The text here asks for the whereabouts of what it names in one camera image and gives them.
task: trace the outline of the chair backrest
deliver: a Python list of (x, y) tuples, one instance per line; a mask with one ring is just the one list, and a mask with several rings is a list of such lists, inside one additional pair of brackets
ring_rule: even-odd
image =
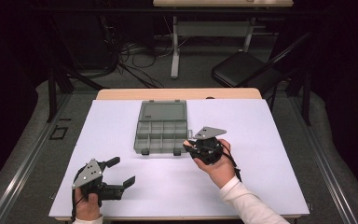
[[(274, 67), (277, 63), (279, 63), (283, 58), (286, 58), (290, 53), (292, 53), (293, 51), (295, 51), (296, 49), (298, 49), (301, 46), (304, 46), (305, 43), (308, 43), (310, 41), (310, 38), (313, 36), (312, 33), (306, 33), (304, 35), (302, 35), (300, 38), (298, 38), (293, 44), (291, 44), (289, 47), (287, 47), (285, 50), (283, 50), (281, 53), (279, 53), (278, 55), (276, 55), (275, 57), (273, 57), (272, 59), (270, 59), (268, 62), (266, 62), (261, 68), (259, 68), (258, 70), (256, 70), (255, 72), (253, 72), (253, 74), (249, 77), (247, 77), (245, 80), (243, 80), (242, 82), (240, 82), (239, 84), (237, 84), (237, 86), (235, 87), (242, 87), (245, 86), (246, 83), (248, 83), (250, 80), (252, 80), (253, 78), (263, 74), (264, 72), (266, 72), (267, 70), (269, 70), (270, 68)], [(295, 73), (296, 71), (300, 70), (300, 66), (302, 66), (303, 63), (301, 64), (297, 64), (297, 66), (292, 69), (290, 72), (286, 73), (285, 75), (283, 75), (282, 79), (285, 79), (287, 77), (290, 77), (293, 73)]]

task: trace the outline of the cable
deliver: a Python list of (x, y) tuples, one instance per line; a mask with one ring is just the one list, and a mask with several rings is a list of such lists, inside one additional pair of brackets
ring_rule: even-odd
[(87, 77), (88, 79), (94, 79), (94, 78), (97, 78), (97, 77), (107, 76), (107, 75), (111, 74), (112, 72), (114, 72), (115, 70), (116, 70), (116, 68), (114, 68), (114, 67), (107, 67), (101, 73), (94, 74), (94, 75), (84, 75), (84, 74), (82, 74), (82, 76)]
[(168, 25), (167, 18), (164, 17), (165, 24), (167, 25), (168, 31), (170, 32), (170, 35), (172, 35), (172, 31), (170, 28), (170, 25)]
[[(140, 69), (138, 69), (138, 68), (134, 68), (134, 67), (128, 66), (128, 65), (126, 65), (126, 64), (124, 64), (124, 63), (119, 63), (118, 66), (120, 66), (121, 68), (123, 68), (123, 70), (126, 70), (127, 72), (129, 72), (132, 76), (134, 76), (136, 79), (138, 79), (142, 84), (144, 84), (144, 85), (145, 85), (147, 88), (149, 88), (149, 89), (152, 89), (152, 88), (157, 88), (157, 89), (159, 89), (160, 87), (161, 87), (161, 88), (164, 88), (164, 85), (162, 85), (161, 82), (159, 82), (158, 80), (152, 78), (152, 77), (151, 77), (150, 75), (148, 75), (146, 72), (144, 72), (144, 71), (142, 71), (142, 70), (140, 70)], [(145, 81), (145, 80), (141, 79), (140, 77), (136, 76), (130, 69), (133, 69), (133, 70), (135, 70), (135, 71), (137, 71), (137, 72), (139, 72), (139, 73), (141, 73), (141, 74), (147, 76), (147, 77), (149, 78), (150, 82), (149, 82), (149, 81)]]
[(153, 56), (153, 62), (152, 62), (151, 64), (141, 66), (141, 65), (137, 65), (137, 64), (135, 64), (135, 60), (134, 60), (134, 59), (135, 59), (135, 55), (136, 55), (136, 54), (132, 55), (132, 60), (131, 60), (131, 62), (132, 62), (132, 64), (133, 64), (135, 67), (138, 67), (138, 68), (146, 68), (146, 67), (150, 67), (150, 66), (152, 66), (152, 65), (156, 62), (156, 59), (157, 59), (156, 54), (153, 52), (153, 53), (152, 53), (152, 56)]
[(242, 182), (241, 174), (240, 174), (241, 169), (238, 167), (237, 163), (234, 161), (234, 158), (231, 155), (231, 151), (225, 145), (223, 145), (223, 144), (220, 144), (220, 145), (222, 145), (223, 147), (225, 147), (227, 149), (228, 154), (224, 151), (222, 151), (222, 154), (225, 155), (229, 160), (231, 160), (232, 165), (234, 166), (235, 175), (240, 180), (240, 182)]
[(77, 201), (77, 203), (75, 203), (75, 206), (77, 206), (83, 199), (85, 199), (86, 198), (86, 195), (83, 195), (82, 197), (81, 197), (81, 199), (79, 199), (79, 201)]

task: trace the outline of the gray carpet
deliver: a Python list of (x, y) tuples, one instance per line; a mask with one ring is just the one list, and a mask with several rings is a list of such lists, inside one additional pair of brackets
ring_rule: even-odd
[[(228, 55), (241, 48), (242, 40), (236, 38), (194, 38), (189, 39), (181, 47), (181, 61), (179, 78), (170, 78), (172, 55), (159, 57), (153, 65), (142, 68), (149, 76), (160, 81), (165, 88), (205, 88), (220, 87), (210, 78), (212, 67), (224, 60)], [(250, 52), (262, 60), (269, 56), (273, 37), (255, 36), (251, 43)], [(136, 64), (148, 65), (153, 58), (141, 54), (134, 58)], [(118, 70), (105, 77), (93, 79), (109, 88), (143, 88), (144, 86), (133, 76)], [(48, 217), (52, 200), (51, 194), (58, 190), (66, 165), (70, 160), (76, 140), (82, 125), (95, 99), (96, 92), (83, 83), (74, 80), (75, 93), (68, 105), (63, 109), (60, 120), (54, 125), (67, 127), (68, 131), (62, 140), (47, 140), (42, 147), (42, 153), (29, 175), (23, 189), (7, 215), (5, 223), (55, 223), (55, 219)], [(0, 174), (0, 199), (4, 195), (10, 180), (19, 169), (25, 155), (32, 150), (34, 142), (42, 132), (48, 117), (47, 84), (38, 88), (40, 102), (24, 131), (18, 145), (13, 150)], [(301, 217), (298, 223), (342, 223), (341, 216), (326, 186), (321, 171), (315, 162), (314, 153), (310, 147), (308, 136), (301, 129), (296, 118), (295, 108), (291, 99), (284, 92), (279, 92), (273, 117), (280, 132), (289, 159), (293, 165), (299, 185), (303, 190), (307, 203), (312, 203), (310, 215)], [(358, 183), (346, 164), (340, 159), (331, 142), (328, 120), (324, 112), (324, 103), (316, 95), (311, 97), (310, 119), (312, 129), (318, 141), (324, 146), (338, 181), (342, 183), (344, 192), (349, 197), (353, 213), (358, 219)], [(200, 223), (198, 221), (175, 221), (174, 223)], [(240, 221), (216, 221), (208, 223), (241, 223)]]

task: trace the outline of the plastic organizer box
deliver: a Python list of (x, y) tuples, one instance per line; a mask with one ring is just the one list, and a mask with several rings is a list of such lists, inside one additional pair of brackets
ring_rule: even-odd
[(134, 149), (136, 153), (186, 152), (183, 142), (187, 139), (186, 101), (143, 101), (136, 128)]

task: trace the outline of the hand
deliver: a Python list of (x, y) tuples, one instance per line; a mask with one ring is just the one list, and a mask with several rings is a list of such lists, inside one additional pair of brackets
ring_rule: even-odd
[[(223, 145), (223, 151), (230, 155), (229, 151), (231, 150), (230, 144), (228, 141), (224, 139), (218, 139), (220, 143)], [(194, 162), (199, 166), (199, 168), (206, 172), (215, 185), (218, 188), (222, 188), (225, 184), (234, 177), (234, 165), (231, 160), (227, 158), (225, 155), (222, 155), (219, 161), (214, 164), (207, 165), (202, 160), (195, 158)]]
[(75, 189), (76, 217), (85, 221), (92, 221), (101, 216), (100, 206), (98, 205), (98, 195), (96, 193), (89, 194), (89, 199), (83, 197), (80, 188)]

